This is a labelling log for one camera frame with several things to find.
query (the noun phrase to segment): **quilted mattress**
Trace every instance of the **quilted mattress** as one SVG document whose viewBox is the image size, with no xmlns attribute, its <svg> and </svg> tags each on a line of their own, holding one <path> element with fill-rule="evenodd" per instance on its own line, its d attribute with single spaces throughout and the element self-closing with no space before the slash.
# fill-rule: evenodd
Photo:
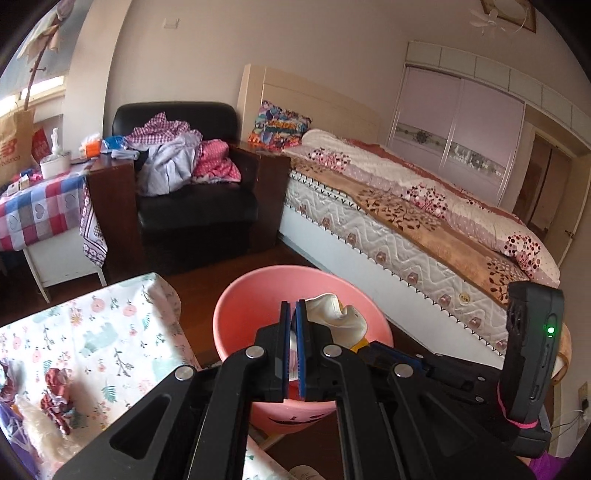
<svg viewBox="0 0 591 480">
<path fill-rule="evenodd" d="M 446 265 L 365 213 L 351 197 L 296 171 L 285 203 L 392 271 L 504 353 L 506 310 Z"/>
</svg>

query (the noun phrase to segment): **pillow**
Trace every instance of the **pillow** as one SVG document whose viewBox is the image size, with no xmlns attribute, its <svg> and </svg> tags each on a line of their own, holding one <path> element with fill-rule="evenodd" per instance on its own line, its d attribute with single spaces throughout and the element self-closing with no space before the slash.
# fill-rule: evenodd
<svg viewBox="0 0 591 480">
<path fill-rule="evenodd" d="M 307 116 L 283 110 L 263 100 L 248 141 L 271 150 L 293 147 L 301 143 L 301 136 L 311 123 L 312 119 Z"/>
</svg>

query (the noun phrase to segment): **electrical cord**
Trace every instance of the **electrical cord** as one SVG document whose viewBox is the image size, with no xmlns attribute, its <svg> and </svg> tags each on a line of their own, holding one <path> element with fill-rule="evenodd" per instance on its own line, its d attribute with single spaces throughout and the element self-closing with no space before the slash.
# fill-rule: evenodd
<svg viewBox="0 0 591 480">
<path fill-rule="evenodd" d="M 559 438 L 561 435 L 564 435 L 566 432 L 568 432 L 568 431 L 569 431 L 571 428 L 573 428 L 573 427 L 576 425 L 576 423 L 574 422 L 574 420 L 573 420 L 571 423 L 572 423 L 572 425 L 571 425 L 569 428 L 567 428 L 565 431 L 563 431 L 563 432 L 559 433 L 559 434 L 558 434 L 558 435 L 557 435 L 555 438 L 553 438 L 552 440 L 550 440 L 550 443 L 552 443 L 552 442 L 553 442 L 553 441 L 555 441 L 555 440 L 558 440 L 558 438 Z"/>
<path fill-rule="evenodd" d="M 562 423 L 562 424 L 560 424 L 560 425 L 553 426 L 553 427 L 552 427 L 552 429 L 557 429 L 557 428 L 559 428 L 559 427 L 562 427 L 562 426 L 564 426 L 564 425 L 570 425 L 570 424 L 571 424 L 571 423 L 573 423 L 575 420 L 577 420 L 577 419 L 578 419 L 578 418 L 581 416 L 581 414 L 582 414 L 582 413 L 584 413 L 584 412 L 583 412 L 583 410 L 571 410 L 570 412 L 563 413 L 562 415 L 559 415 L 559 416 L 558 416 L 558 418 L 557 418 L 557 419 L 556 419 L 554 422 L 556 423 L 556 422 L 558 422 L 558 421 L 559 421 L 559 420 L 560 420 L 560 419 L 561 419 L 563 416 L 565 416 L 565 415 L 568 415 L 569 413 L 574 413 L 574 412 L 576 412 L 576 411 L 578 411 L 578 412 L 579 412 L 579 414 L 578 414 L 578 415 L 577 415 L 575 418 L 573 418 L 571 421 L 568 421 L 567 423 Z"/>
</svg>

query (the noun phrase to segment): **pink strap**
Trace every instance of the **pink strap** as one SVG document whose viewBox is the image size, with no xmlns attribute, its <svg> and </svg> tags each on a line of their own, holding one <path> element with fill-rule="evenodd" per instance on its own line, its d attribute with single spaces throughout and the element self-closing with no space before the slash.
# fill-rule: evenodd
<svg viewBox="0 0 591 480">
<path fill-rule="evenodd" d="M 499 406 L 501 407 L 501 411 L 503 412 L 503 416 L 505 417 L 505 419 L 509 422 L 512 423 L 513 425 L 519 427 L 520 429 L 532 429 L 534 428 L 537 424 L 538 424 L 538 420 L 532 422 L 532 423 L 519 423 L 518 421 L 515 420 L 511 420 L 507 418 L 507 410 L 505 409 L 505 406 L 503 405 L 503 401 L 501 400 L 501 389 L 499 387 L 500 384 L 496 385 L 496 399 L 499 402 Z"/>
</svg>

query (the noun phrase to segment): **pink polka dot cloth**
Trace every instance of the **pink polka dot cloth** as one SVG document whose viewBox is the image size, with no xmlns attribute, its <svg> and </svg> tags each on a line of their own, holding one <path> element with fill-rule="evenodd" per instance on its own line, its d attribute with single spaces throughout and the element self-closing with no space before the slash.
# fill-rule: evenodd
<svg viewBox="0 0 591 480">
<path fill-rule="evenodd" d="M 228 158 L 230 147 L 222 140 L 201 142 L 201 156 L 193 170 L 196 183 L 240 182 L 242 177 L 237 166 Z"/>
</svg>

